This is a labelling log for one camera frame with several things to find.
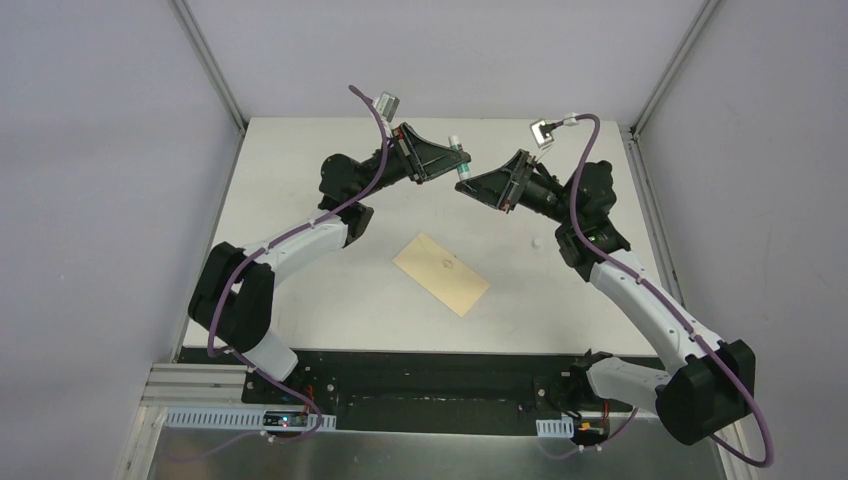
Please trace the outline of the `green white glue stick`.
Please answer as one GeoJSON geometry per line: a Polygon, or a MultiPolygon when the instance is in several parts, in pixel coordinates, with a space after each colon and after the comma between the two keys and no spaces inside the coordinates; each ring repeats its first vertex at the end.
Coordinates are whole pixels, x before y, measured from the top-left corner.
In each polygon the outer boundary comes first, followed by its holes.
{"type": "MultiPolygon", "coordinates": [[[[448,137],[448,142],[452,150],[456,152],[464,151],[462,142],[460,141],[460,138],[457,135],[450,135],[448,137]]],[[[470,178],[469,161],[463,156],[460,157],[460,162],[456,165],[456,173],[460,181],[467,180],[470,178]]]]}

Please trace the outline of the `cream paper envelope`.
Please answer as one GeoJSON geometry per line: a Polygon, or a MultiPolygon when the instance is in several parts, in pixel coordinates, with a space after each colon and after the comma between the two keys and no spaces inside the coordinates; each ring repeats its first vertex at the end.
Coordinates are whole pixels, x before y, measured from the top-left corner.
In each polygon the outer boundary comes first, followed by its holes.
{"type": "Polygon", "coordinates": [[[486,279],[424,233],[416,235],[393,263],[459,317],[490,288],[486,279]]]}

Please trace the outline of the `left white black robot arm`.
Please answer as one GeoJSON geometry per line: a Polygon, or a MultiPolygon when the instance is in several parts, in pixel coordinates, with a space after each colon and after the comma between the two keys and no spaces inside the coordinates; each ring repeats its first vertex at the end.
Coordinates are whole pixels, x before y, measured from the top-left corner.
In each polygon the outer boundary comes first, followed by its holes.
{"type": "Polygon", "coordinates": [[[443,146],[402,123],[367,160],[334,154],[321,166],[317,210],[302,224],[267,240],[237,247],[215,245],[207,256],[187,307],[188,317],[226,351],[239,354],[269,375],[266,389],[281,404],[297,402],[305,378],[297,355],[273,332],[275,289],[297,270],[358,240],[373,216],[361,200],[408,178],[422,184],[470,163],[451,138],[443,146]]]}

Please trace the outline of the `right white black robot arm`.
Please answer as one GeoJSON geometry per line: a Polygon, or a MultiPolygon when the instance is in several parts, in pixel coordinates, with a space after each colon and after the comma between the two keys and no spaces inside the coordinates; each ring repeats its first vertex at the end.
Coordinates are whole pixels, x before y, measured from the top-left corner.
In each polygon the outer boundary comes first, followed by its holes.
{"type": "Polygon", "coordinates": [[[658,416],[684,445],[747,416],[763,419],[754,400],[752,349],[742,340],[723,340],[655,285],[610,221],[616,195],[609,162],[583,163],[559,184],[519,150],[502,167],[461,180],[455,188],[494,209],[510,212],[521,205],[557,222],[555,238],[565,263],[626,315],[662,363],[649,368],[607,352],[588,352],[570,367],[565,408],[623,402],[658,416]]]}

